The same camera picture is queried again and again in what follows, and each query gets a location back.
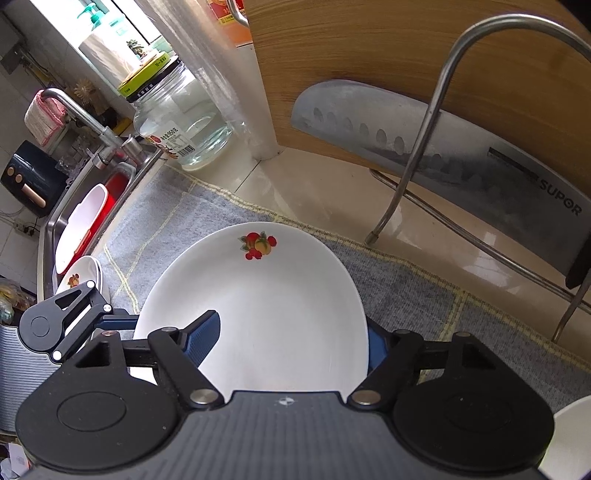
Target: paper towel roll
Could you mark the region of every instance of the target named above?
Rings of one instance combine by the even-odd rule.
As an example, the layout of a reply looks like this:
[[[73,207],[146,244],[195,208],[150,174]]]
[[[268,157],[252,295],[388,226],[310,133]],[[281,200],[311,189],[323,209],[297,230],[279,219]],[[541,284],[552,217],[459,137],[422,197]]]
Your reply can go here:
[[[140,64],[125,40],[108,25],[101,25],[93,30],[79,48],[115,88]]]

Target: stainless steel rod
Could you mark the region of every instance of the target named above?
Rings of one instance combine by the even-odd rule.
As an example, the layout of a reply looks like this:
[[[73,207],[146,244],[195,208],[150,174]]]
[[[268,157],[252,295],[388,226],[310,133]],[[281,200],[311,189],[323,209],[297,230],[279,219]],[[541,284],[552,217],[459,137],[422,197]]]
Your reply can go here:
[[[433,128],[437,122],[437,116],[441,109],[441,104],[447,88],[452,79],[453,73],[464,54],[468,49],[474,45],[477,41],[495,32],[503,30],[514,30],[514,29],[525,29],[535,30],[542,33],[546,33],[552,37],[558,38],[566,44],[573,47],[583,57],[591,62],[591,46],[588,45],[582,38],[574,34],[562,25],[552,22],[546,18],[536,17],[535,15],[525,14],[508,14],[498,15],[497,17],[487,18],[475,25],[468,28],[453,44],[450,54],[441,69],[439,79],[435,86],[433,96],[427,107],[427,112],[421,123],[421,127],[418,131],[417,139],[413,145],[408,163],[400,179],[400,185],[394,192],[394,197],[388,206],[388,209],[376,225],[376,227],[369,233],[365,239],[367,245],[372,245],[376,242],[379,234],[382,232],[388,221],[392,218],[392,215],[396,211],[400,200],[404,196],[404,192],[408,186],[408,182],[411,180],[415,170],[417,169],[418,162],[423,157],[427,143],[433,132]]]
[[[589,287],[591,287],[591,270],[587,272],[587,275],[585,276],[583,283],[581,283],[581,286],[577,290],[576,295],[570,302],[569,308],[566,309],[566,312],[564,312],[564,315],[562,315],[562,318],[558,322],[558,326],[556,327],[554,335],[552,336],[552,341],[554,343],[558,342],[558,339],[560,338],[560,335],[562,335],[564,327],[566,327],[567,322],[573,316],[574,311],[577,308],[579,308],[582,303],[584,303],[583,297],[589,291]]]
[[[240,12],[236,0],[228,0],[228,8],[230,9],[230,13],[234,17],[234,19],[236,19],[236,21],[240,23],[240,25],[249,28],[248,19],[244,15],[242,15],[242,12]]]
[[[378,179],[384,185],[387,185],[388,187],[390,187],[391,189],[394,189],[394,190],[396,188],[398,188],[398,183],[395,182],[394,180],[392,180],[391,178],[387,177],[383,173],[380,173],[380,172],[378,172],[376,170],[372,170],[372,169],[370,169],[369,171],[371,172],[371,174],[376,179]],[[514,260],[510,259],[506,255],[504,255],[501,252],[499,252],[497,249],[495,249],[495,248],[491,247],[490,245],[484,243],[478,237],[472,235],[466,229],[462,228],[456,222],[454,222],[453,220],[451,220],[447,216],[443,215],[439,210],[435,209],[434,207],[432,207],[431,205],[429,205],[427,202],[425,202],[422,199],[420,199],[419,197],[417,197],[411,191],[406,190],[404,192],[404,197],[407,200],[410,200],[417,207],[419,207],[422,210],[424,210],[425,212],[427,212],[433,218],[435,218],[438,221],[440,221],[443,225],[445,225],[446,227],[448,227],[450,230],[452,230],[453,232],[457,233],[464,240],[470,242],[476,248],[479,248],[484,253],[490,255],[492,258],[494,258],[495,260],[497,260],[499,263],[501,263],[504,266],[510,268],[511,270],[517,272],[518,274],[523,275],[525,278],[527,278],[528,280],[531,280],[536,285],[539,285],[540,287],[544,287],[546,290],[554,293],[555,295],[558,295],[560,298],[565,299],[566,301],[569,301],[570,302],[569,309],[572,307],[573,304],[575,304],[575,300],[577,300],[577,297],[579,295],[579,292],[581,292],[581,290],[584,287],[584,285],[581,285],[581,287],[579,288],[579,291],[577,292],[577,294],[576,295],[573,295],[571,292],[569,292],[565,288],[562,288],[562,287],[558,286],[556,283],[553,283],[550,280],[548,280],[548,279],[546,279],[546,278],[538,275],[536,272],[534,272],[534,271],[530,270],[529,268],[524,267],[523,265],[515,262]],[[585,278],[585,281],[587,281],[587,279],[589,279],[589,282],[591,284],[591,275],[587,274],[587,277]],[[583,295],[584,295],[584,292],[583,292],[583,294],[581,296],[581,301],[578,301],[577,302],[577,304],[573,308],[573,311],[576,310],[576,308],[578,307],[581,310],[583,310],[584,312],[586,312],[588,314],[591,314],[591,304],[587,303],[586,301],[582,301]],[[570,315],[566,319],[566,321],[564,322],[564,324],[566,324],[566,322],[568,321],[569,318],[570,318]],[[558,337],[560,337],[560,333],[561,333],[561,331],[562,331],[563,328],[564,328],[564,325],[560,329],[558,335],[556,333],[554,334],[554,337],[556,337],[556,339],[553,337],[552,338],[553,342],[557,341]]]

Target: metal pin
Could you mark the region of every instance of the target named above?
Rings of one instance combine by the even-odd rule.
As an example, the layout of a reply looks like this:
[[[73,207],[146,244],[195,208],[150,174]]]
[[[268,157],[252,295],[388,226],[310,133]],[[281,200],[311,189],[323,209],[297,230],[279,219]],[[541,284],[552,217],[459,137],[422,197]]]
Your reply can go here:
[[[374,390],[357,390],[351,398],[359,405],[375,405],[382,399],[382,395]]]
[[[193,390],[191,395],[189,395],[191,401],[197,405],[209,405],[215,402],[218,397],[219,394],[210,388],[200,388],[199,390]]]

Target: countertop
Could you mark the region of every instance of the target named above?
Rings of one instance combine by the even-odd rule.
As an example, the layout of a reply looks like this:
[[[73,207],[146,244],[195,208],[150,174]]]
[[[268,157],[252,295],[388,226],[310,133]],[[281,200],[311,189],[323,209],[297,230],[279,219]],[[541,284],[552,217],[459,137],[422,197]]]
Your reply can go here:
[[[148,172],[127,204],[134,201],[163,164],[164,160],[159,160]],[[258,163],[237,139],[216,161],[192,175],[248,202],[358,242],[363,242],[392,196],[392,191],[375,180],[367,168],[292,148]],[[487,244],[549,280],[564,283],[558,271],[481,220],[428,190],[414,184],[410,189]],[[95,253],[102,249],[125,212],[126,205],[109,225]],[[499,264],[406,199],[376,248],[455,283],[548,338],[567,307],[566,301]],[[591,323],[587,314],[574,314],[560,345],[591,360]]]

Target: white plate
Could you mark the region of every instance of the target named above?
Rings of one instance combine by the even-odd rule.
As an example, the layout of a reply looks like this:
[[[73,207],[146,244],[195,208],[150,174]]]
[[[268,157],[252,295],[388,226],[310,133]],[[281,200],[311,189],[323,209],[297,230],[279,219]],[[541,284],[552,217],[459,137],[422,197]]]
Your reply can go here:
[[[100,291],[103,298],[110,303],[111,298],[109,295],[109,287],[103,282],[103,275],[100,269],[99,261],[91,255],[85,255],[76,260],[72,266],[68,269],[64,278],[57,287],[56,295],[63,291],[78,286],[81,283],[92,280],[96,284],[96,288]],[[67,335],[72,331],[74,326],[80,321],[80,319],[90,310],[88,305],[82,313],[76,317],[76,319],[68,325],[65,334]]]
[[[92,187],[72,211],[56,247],[56,271],[58,274],[61,275],[72,261],[90,227],[105,207],[108,196],[106,187],[99,183]]]
[[[258,253],[246,259],[242,248],[253,243],[247,247],[244,237],[261,232],[268,240],[259,238]],[[152,288],[134,338],[184,328],[208,309],[219,313],[221,333],[200,370],[226,400],[234,390],[346,398],[367,375],[367,323],[353,280],[323,243],[297,228],[243,223],[188,248]],[[154,381],[150,369],[132,375]]]
[[[540,470],[552,480],[580,480],[591,471],[591,395],[560,410],[554,421]]]

